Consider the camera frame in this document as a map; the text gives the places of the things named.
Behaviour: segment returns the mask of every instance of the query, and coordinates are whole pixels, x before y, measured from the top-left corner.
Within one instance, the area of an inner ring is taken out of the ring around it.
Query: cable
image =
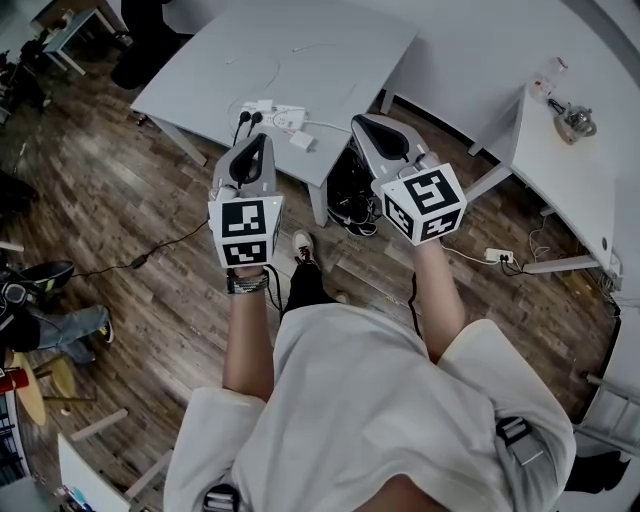
[[[262,121],[262,113],[254,112],[251,114],[251,126],[249,127],[249,133],[247,133],[247,139],[251,137],[251,132],[253,131],[253,127]]]
[[[278,271],[272,265],[265,265],[272,273],[273,277],[276,279],[276,295],[278,296],[278,305],[276,306],[275,301],[273,300],[273,295],[271,294],[271,288],[267,288],[269,290],[269,298],[271,299],[271,303],[273,307],[278,310],[280,313],[280,321],[282,322],[282,317],[284,316],[284,310],[282,309],[282,295],[280,293],[280,276],[278,275]]]
[[[142,265],[144,265],[147,260],[149,259],[149,257],[156,252],[159,249],[162,249],[163,247],[167,247],[169,245],[173,245],[173,244],[177,244],[182,242],[183,240],[186,240],[187,238],[189,238],[190,236],[195,235],[198,231],[200,231],[200,229],[202,229],[202,227],[209,222],[209,219],[207,218],[207,220],[205,220],[202,224],[200,224],[196,229],[194,229],[191,233],[188,233],[186,235],[184,235],[182,238],[178,238],[177,240],[169,240],[168,242],[164,242],[160,245],[156,245],[153,249],[151,249],[149,252],[145,253],[145,254],[141,254],[140,256],[138,256],[136,259],[134,259],[131,263],[129,264],[121,264],[121,265],[113,265],[111,267],[107,267],[105,269],[102,270],[96,270],[94,272],[87,272],[84,274],[74,274],[71,276],[71,278],[73,279],[74,277],[89,277],[89,276],[94,276],[97,274],[103,274],[105,272],[108,272],[109,270],[114,270],[114,269],[122,269],[122,268],[132,268],[133,270],[138,270]]]
[[[341,126],[337,126],[331,123],[321,123],[320,121],[305,121],[304,124],[315,124],[318,126],[327,126],[329,128],[334,128],[336,130],[340,130],[341,132],[351,133],[351,130],[347,130],[346,128],[342,128]]]
[[[413,273],[413,277],[411,278],[411,298],[407,304],[409,305],[409,309],[411,310],[411,317],[413,318],[413,328],[416,330],[416,334],[422,338],[422,334],[420,334],[420,327],[418,327],[418,315],[416,315],[416,309],[413,307],[413,301],[416,300],[416,295],[418,294],[418,283],[416,282],[416,273]]]
[[[466,254],[462,254],[460,251],[456,251],[455,249],[450,249],[449,247],[445,247],[444,245],[442,246],[442,248],[445,251],[451,251],[451,252],[455,252],[456,254],[462,256],[463,258],[466,258],[468,260],[471,261],[475,261],[477,263],[482,263],[483,265],[497,265],[498,263],[500,263],[499,261],[482,261],[482,260],[477,260],[475,258],[472,258],[471,256],[467,256]]]
[[[238,128],[236,129],[236,133],[233,136],[233,145],[236,145],[236,142],[238,140],[238,133],[240,133],[240,128],[242,127],[242,125],[244,123],[246,123],[247,121],[251,120],[251,114],[249,113],[248,110],[243,110],[240,113],[240,118],[238,119]]]
[[[538,263],[538,258],[543,254],[547,254],[551,250],[551,248],[547,247],[546,245],[538,246],[535,250],[533,249],[533,234],[542,232],[542,230],[544,229],[544,224],[545,222],[547,222],[547,217],[548,216],[543,217],[540,229],[534,229],[533,231],[529,232],[529,250],[531,251],[531,255],[533,256],[534,263]]]

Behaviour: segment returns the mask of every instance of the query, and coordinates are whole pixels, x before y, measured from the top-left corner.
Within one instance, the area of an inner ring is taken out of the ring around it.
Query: white desk
[[[89,21],[91,16],[96,16],[102,24],[106,27],[106,29],[115,34],[115,29],[111,26],[111,24],[107,21],[107,19],[103,16],[103,14],[96,9],[87,9],[86,11],[82,11],[75,15],[75,17],[71,20],[71,23],[67,25],[63,30],[58,32],[51,41],[44,47],[43,53],[46,53],[49,58],[55,62],[55,64],[60,67],[62,70],[66,71],[67,67],[58,60],[56,55],[60,56],[63,60],[67,62],[73,69],[75,69],[81,75],[85,74],[84,69],[82,69],[76,61],[74,61],[67,53],[64,51],[64,45],[67,44],[69,39],[71,39],[78,30],[80,30],[84,24]]]
[[[598,266],[607,270],[613,245],[614,173],[599,154],[597,135],[569,146],[553,125],[554,115],[523,88],[469,149],[469,154],[475,155],[502,131],[510,134],[502,162],[465,190],[467,201],[513,172],[546,201],[591,252],[591,256],[528,264],[523,270],[532,274]]]
[[[129,512],[132,500],[144,489],[171,461],[173,450],[169,450],[149,471],[122,494],[94,470],[73,446],[88,437],[96,435],[105,428],[123,420],[128,415],[125,409],[108,416],[87,428],[76,432],[71,440],[58,434],[58,458],[62,484],[71,491],[79,503],[87,503],[95,512]]]
[[[205,157],[176,127],[231,146],[245,101],[304,107],[309,121],[350,132],[351,118],[366,112],[385,84],[388,111],[399,63],[417,32],[349,3],[234,4],[169,61],[132,108],[200,165]],[[327,176],[350,133],[305,125],[316,138],[314,151],[305,153],[288,133],[260,125],[253,133],[261,131],[273,140],[276,167],[309,186],[316,222],[324,225]]]

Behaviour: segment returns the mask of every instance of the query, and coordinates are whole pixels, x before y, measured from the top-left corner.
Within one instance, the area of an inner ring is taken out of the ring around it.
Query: jeans
[[[93,361],[93,352],[79,338],[88,336],[107,325],[109,321],[107,308],[92,306],[66,315],[45,315],[31,305],[27,306],[27,310],[40,324],[38,350],[48,348],[61,350],[78,364]]]
[[[313,304],[333,304],[337,300],[327,295],[322,286],[322,271],[315,263],[298,265],[291,278],[291,292],[285,313]]]

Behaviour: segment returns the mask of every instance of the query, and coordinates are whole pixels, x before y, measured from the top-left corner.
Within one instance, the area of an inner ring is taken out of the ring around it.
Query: desk leg
[[[115,33],[116,33],[116,31],[115,31],[115,29],[113,28],[113,26],[111,25],[111,23],[109,23],[109,22],[107,21],[107,18],[105,18],[105,17],[104,17],[104,14],[102,14],[102,13],[100,12],[100,9],[96,9],[94,14],[98,17],[98,19],[100,20],[100,22],[105,26],[105,28],[106,28],[109,32],[111,32],[112,34],[115,34]]]
[[[173,456],[173,450],[169,450],[165,453],[158,462],[156,462],[149,471],[147,471],[144,475],[142,475],[136,483],[134,483],[127,492],[125,492],[125,496],[132,500],[140,491],[144,489],[147,485],[151,483],[158,473],[160,473],[165,467],[169,465],[171,462],[171,457]]]
[[[510,98],[509,103],[504,108],[502,112],[495,119],[489,121],[489,123],[480,131],[480,135],[476,139],[475,144],[473,144],[468,153],[471,156],[475,156],[478,154],[482,148],[486,147],[487,144],[495,141],[500,132],[504,130],[504,128],[509,123],[514,123],[518,117],[518,106],[520,104],[520,97],[522,95],[521,89],[518,89],[518,93],[513,98]]]
[[[87,437],[91,437],[99,432],[102,432],[105,428],[110,427],[111,425],[117,423],[120,420],[125,419],[129,415],[129,411],[126,409],[120,409],[118,412],[113,413],[111,416],[107,416],[106,418],[102,418],[100,421],[97,421],[93,425],[89,425],[82,430],[78,430],[75,434],[71,436],[71,440],[76,443],[78,441],[82,441]]]
[[[47,53],[47,56],[58,66],[62,71],[69,71],[69,68],[65,66],[58,57],[56,57],[53,53]]]
[[[511,169],[508,167],[505,167],[502,164],[496,165],[487,174],[464,191],[467,202],[470,203],[476,197],[481,196],[487,190],[492,189],[502,180],[511,176],[511,174]]]
[[[522,271],[528,274],[545,274],[548,272],[564,272],[566,270],[580,270],[599,266],[600,263],[592,256],[576,256],[574,258],[563,258],[561,260],[544,261],[542,263],[530,263],[522,267]]]
[[[60,57],[62,57],[64,60],[66,60],[67,64],[69,64],[69,66],[71,66],[73,69],[75,69],[81,75],[86,75],[87,74],[84,69],[82,69],[80,66],[78,66],[78,64],[76,64],[75,60],[73,60],[66,53],[64,53],[64,50],[62,48],[60,48],[58,50],[58,55],[60,55]]]
[[[316,224],[323,228],[329,220],[329,214],[327,213],[327,182],[325,181],[321,187],[308,186],[313,216],[316,219]]]
[[[189,140],[182,134],[182,132],[173,126],[171,123],[167,123],[157,117],[149,116],[149,118],[158,125],[167,137],[175,142],[187,155],[195,160],[198,165],[202,167],[207,163],[205,156],[196,149],[196,147],[189,142]]]
[[[63,396],[43,396],[45,402],[62,402],[64,404],[88,404],[95,403],[95,398],[65,398]]]
[[[384,98],[382,99],[382,106],[380,107],[381,114],[388,114],[389,109],[391,108],[391,104],[393,103],[393,98],[396,95],[396,88],[398,87],[398,80],[400,78],[400,73],[402,73],[402,65],[404,64],[404,55],[400,59],[400,62],[396,64],[395,69],[387,78],[387,82],[384,84]]]

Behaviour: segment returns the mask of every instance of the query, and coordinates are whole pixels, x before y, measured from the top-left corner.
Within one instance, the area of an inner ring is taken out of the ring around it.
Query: black cable
[[[247,121],[251,121],[251,114],[249,114],[248,110],[243,110],[240,113],[240,118],[238,119],[238,128],[236,129],[236,134],[233,136],[233,145],[236,145],[236,141],[238,140],[238,133],[240,133],[240,128]]]
[[[418,327],[418,315],[416,315],[416,310],[413,307],[413,301],[416,300],[416,295],[418,294],[418,283],[416,282],[416,273],[413,273],[413,277],[411,278],[411,298],[409,299],[409,309],[411,310],[411,316],[413,317],[413,327],[416,330],[416,334],[422,338],[422,334],[420,334],[420,328]]]
[[[556,100],[554,100],[553,98],[550,98],[547,103],[549,104],[549,106],[556,111],[556,113],[558,114],[564,114],[564,111],[567,110],[565,107],[563,107],[562,105],[560,105],[560,103],[558,103]]]
[[[202,227],[209,222],[209,219],[207,218],[207,220],[205,220],[202,224],[200,224],[196,229],[194,229],[191,233],[188,233],[186,235],[184,235],[182,238],[178,238],[176,240],[169,240],[168,242],[164,242],[160,245],[156,245],[153,249],[151,249],[149,252],[141,254],[140,256],[138,256],[136,259],[134,259],[131,263],[129,264],[121,264],[121,265],[113,265],[111,267],[107,267],[105,269],[102,270],[96,270],[94,272],[87,272],[84,274],[73,274],[71,276],[71,278],[73,279],[74,277],[89,277],[89,276],[94,276],[94,275],[98,275],[98,274],[103,274],[105,272],[108,272],[109,270],[114,270],[114,269],[122,269],[122,268],[133,268],[134,270],[139,269],[142,265],[144,265],[147,260],[149,259],[149,257],[156,252],[158,249],[162,249],[163,247],[167,247],[169,245],[173,245],[173,244],[177,244],[182,242],[183,240],[186,240],[187,238],[189,238],[190,236],[195,235],[198,231],[200,231],[202,229]]]
[[[251,137],[251,132],[253,131],[253,127],[262,121],[262,113],[254,112],[251,114],[251,126],[249,127],[249,133],[247,133],[247,138]]]
[[[273,268],[272,265],[265,265],[265,267],[271,270],[271,272],[273,273],[273,277],[276,280],[276,295],[278,296],[278,305],[276,305],[275,301],[273,300],[273,295],[271,294],[271,288],[267,288],[267,290],[269,290],[269,298],[271,299],[271,303],[273,304],[273,307],[276,308],[280,313],[280,321],[282,321],[282,317],[284,316],[284,310],[282,309],[282,295],[280,293],[280,276],[278,275],[278,271],[275,268]]]

